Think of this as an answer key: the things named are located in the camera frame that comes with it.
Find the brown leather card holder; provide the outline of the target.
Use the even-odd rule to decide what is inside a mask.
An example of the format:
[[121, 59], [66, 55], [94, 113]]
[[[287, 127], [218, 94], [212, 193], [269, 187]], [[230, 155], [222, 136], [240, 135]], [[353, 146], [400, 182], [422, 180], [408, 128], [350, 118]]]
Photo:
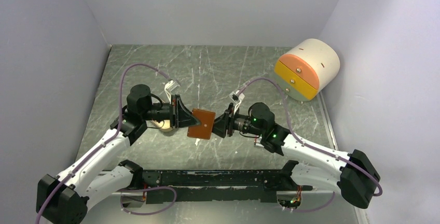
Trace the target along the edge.
[[187, 137], [209, 140], [215, 121], [215, 112], [194, 108], [192, 114], [200, 123], [188, 128]]

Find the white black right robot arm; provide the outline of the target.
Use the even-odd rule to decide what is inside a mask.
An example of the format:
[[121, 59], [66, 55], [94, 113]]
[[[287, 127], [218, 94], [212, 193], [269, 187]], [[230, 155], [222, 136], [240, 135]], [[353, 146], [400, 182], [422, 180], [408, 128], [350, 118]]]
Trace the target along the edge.
[[230, 104], [214, 120], [213, 134], [222, 138], [232, 136], [234, 131], [253, 134], [270, 153], [298, 161], [292, 170], [281, 174], [284, 189], [301, 185], [331, 190], [362, 209], [379, 196], [380, 176], [366, 153], [330, 149], [302, 138], [277, 124], [274, 113], [262, 102], [253, 104], [247, 115], [234, 112], [233, 108]]

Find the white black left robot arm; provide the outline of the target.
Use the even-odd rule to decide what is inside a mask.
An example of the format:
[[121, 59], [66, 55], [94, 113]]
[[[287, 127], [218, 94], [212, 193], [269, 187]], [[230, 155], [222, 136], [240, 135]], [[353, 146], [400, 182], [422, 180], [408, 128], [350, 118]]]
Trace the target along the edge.
[[173, 128], [200, 125], [179, 95], [168, 103], [159, 100], [147, 85], [136, 85], [127, 96], [127, 104], [104, 136], [79, 160], [57, 176], [45, 175], [37, 186], [35, 222], [45, 218], [51, 223], [81, 223], [99, 202], [120, 189], [136, 191], [143, 186], [142, 167], [125, 160], [110, 173], [99, 174], [122, 151], [130, 148], [148, 129], [148, 121], [169, 121]]

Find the beige oval tray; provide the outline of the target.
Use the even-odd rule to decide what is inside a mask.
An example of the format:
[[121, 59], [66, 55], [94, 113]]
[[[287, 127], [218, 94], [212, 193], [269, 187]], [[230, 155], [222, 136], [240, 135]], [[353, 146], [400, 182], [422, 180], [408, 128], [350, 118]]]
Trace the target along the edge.
[[149, 129], [159, 130], [161, 132], [171, 132], [174, 130], [174, 127], [171, 126], [170, 120], [148, 120], [146, 123]]

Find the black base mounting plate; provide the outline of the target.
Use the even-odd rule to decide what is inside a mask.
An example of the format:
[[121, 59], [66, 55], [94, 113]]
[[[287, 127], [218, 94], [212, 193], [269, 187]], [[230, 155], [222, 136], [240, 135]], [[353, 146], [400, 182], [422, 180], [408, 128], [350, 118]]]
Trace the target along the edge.
[[281, 191], [312, 190], [299, 186], [285, 169], [261, 170], [144, 170], [126, 186], [129, 190], [148, 189], [147, 204], [175, 199], [178, 202], [247, 201], [276, 203]]

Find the round pastel drawer cabinet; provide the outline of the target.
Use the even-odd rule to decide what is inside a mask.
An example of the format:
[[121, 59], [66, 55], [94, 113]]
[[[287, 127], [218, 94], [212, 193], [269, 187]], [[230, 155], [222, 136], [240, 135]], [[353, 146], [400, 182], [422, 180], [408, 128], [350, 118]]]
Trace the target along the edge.
[[340, 59], [325, 42], [309, 38], [281, 55], [274, 65], [274, 79], [291, 98], [315, 98], [338, 74]]

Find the aluminium frame rail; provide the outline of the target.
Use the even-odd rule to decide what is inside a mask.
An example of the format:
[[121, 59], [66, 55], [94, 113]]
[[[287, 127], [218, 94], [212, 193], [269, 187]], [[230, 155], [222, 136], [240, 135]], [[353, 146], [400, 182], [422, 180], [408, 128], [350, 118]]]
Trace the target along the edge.
[[[287, 100], [294, 130], [322, 146], [334, 148], [336, 141], [321, 96], [300, 103]], [[255, 147], [249, 138], [232, 137], [197, 140], [184, 129], [149, 129], [133, 147], [117, 155], [107, 166], [129, 159], [145, 169], [278, 169], [286, 159]], [[274, 203], [260, 201], [178, 202], [163, 213], [132, 216], [119, 207], [119, 199], [110, 196], [95, 206], [85, 223], [358, 223], [356, 209], [342, 197], [328, 191], [303, 194], [297, 212], [283, 211]]]

